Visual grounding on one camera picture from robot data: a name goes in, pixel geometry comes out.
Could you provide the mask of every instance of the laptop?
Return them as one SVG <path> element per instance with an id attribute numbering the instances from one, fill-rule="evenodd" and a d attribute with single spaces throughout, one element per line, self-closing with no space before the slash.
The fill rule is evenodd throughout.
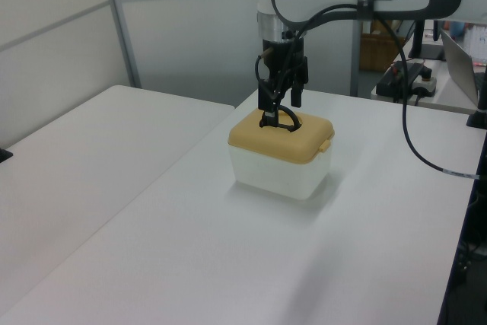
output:
<path id="1" fill-rule="evenodd" d="M 444 55 L 447 59 L 448 72 L 450 77 L 467 97 L 477 105 L 479 103 L 479 92 L 484 80 L 483 72 L 473 72 L 472 58 L 460 45 L 441 30 Z"/>

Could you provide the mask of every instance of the white table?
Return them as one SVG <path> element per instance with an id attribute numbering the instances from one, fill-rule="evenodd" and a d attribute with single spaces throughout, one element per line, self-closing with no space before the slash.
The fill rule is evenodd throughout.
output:
<path id="1" fill-rule="evenodd" d="M 232 110 L 118 86 L 10 147 L 0 164 L 0 315 Z"/>
<path id="2" fill-rule="evenodd" d="M 406 146 L 401 106 L 305 91 L 332 120 L 309 201 L 236 184 L 230 129 L 254 94 L 19 301 L 12 324 L 436 324 L 473 182 Z M 411 108 L 427 158 L 476 170 L 485 131 Z"/>
<path id="3" fill-rule="evenodd" d="M 430 30 L 425 31 L 425 35 L 430 34 Z M 423 44 L 442 45 L 441 39 L 437 42 L 430 37 L 423 37 Z M 406 58 L 412 47 L 412 38 L 404 46 Z M 422 59 L 411 60 L 408 62 L 422 62 Z M 426 60 L 425 66 L 432 70 L 431 76 L 436 77 L 436 93 L 433 97 L 423 97 L 419 100 L 418 106 L 433 108 L 436 110 L 447 110 L 450 112 L 472 114 L 476 111 L 476 105 L 467 97 L 460 87 L 452 80 L 448 72 L 447 63 L 440 60 Z M 475 68 L 475 72 L 482 72 L 482 68 Z M 371 92 L 371 99 L 392 101 L 392 98 L 377 95 L 376 88 Z M 408 99 L 408 104 L 413 105 L 416 102 L 416 96 Z"/>

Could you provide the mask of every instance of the black cable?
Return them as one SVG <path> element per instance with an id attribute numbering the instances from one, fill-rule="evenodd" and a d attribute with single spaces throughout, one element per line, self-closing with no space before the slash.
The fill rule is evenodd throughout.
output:
<path id="1" fill-rule="evenodd" d="M 403 69 L 404 69 L 404 79 L 403 79 L 403 131 L 404 131 L 404 137 L 406 138 L 406 142 L 411 149 L 412 153 L 416 155 L 416 157 L 421 160 L 423 163 L 428 165 L 429 167 L 432 167 L 435 170 L 438 170 L 442 173 L 453 175 L 455 177 L 462 177 L 462 178 L 470 178 L 470 179 L 476 179 L 476 180 L 487 180 L 486 175 L 478 175 L 478 174 L 465 174 L 465 173 L 458 173 L 456 171 L 444 169 L 442 167 L 437 166 L 436 164 L 431 163 L 430 161 L 426 160 L 423 158 L 421 154 L 418 153 L 418 151 L 415 149 L 414 145 L 411 142 L 411 138 L 409 137 L 409 132 L 408 132 L 408 127 L 407 127 L 407 120 L 406 120 L 406 111 L 407 111 L 407 106 L 408 106 L 408 68 L 407 68 L 407 62 L 406 62 L 406 56 L 404 55 L 404 50 L 403 47 L 401 46 L 401 43 L 399 39 L 397 38 L 396 34 L 394 31 L 390 28 L 389 24 L 378 14 L 375 13 L 374 16 L 376 19 L 379 20 L 379 22 L 386 28 L 387 32 L 389 35 L 394 40 L 394 43 L 396 44 L 397 49 L 399 50 L 399 54 L 401 56 L 401 61 L 403 63 Z"/>
<path id="2" fill-rule="evenodd" d="M 418 102 L 419 100 L 423 98 L 423 93 L 421 91 L 418 92 L 418 96 L 416 97 L 416 102 L 414 102 L 414 106 L 417 107 L 418 106 Z"/>

